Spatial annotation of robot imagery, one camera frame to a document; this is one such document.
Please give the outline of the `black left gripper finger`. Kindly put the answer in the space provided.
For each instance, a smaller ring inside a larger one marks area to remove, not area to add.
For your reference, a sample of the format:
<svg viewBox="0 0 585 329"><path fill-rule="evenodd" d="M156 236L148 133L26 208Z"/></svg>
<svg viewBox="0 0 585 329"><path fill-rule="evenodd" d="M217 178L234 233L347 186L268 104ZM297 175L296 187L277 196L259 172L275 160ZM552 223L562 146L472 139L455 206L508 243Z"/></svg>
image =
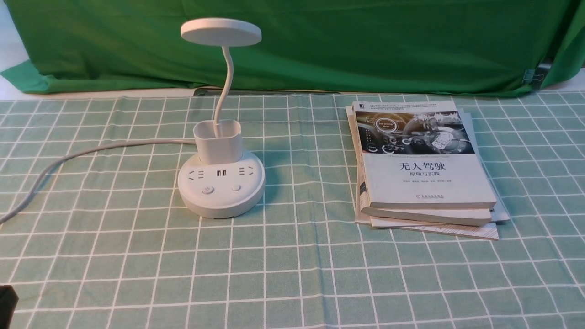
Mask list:
<svg viewBox="0 0 585 329"><path fill-rule="evenodd" d="M9 329L19 297L11 285L0 286L0 328Z"/></svg>

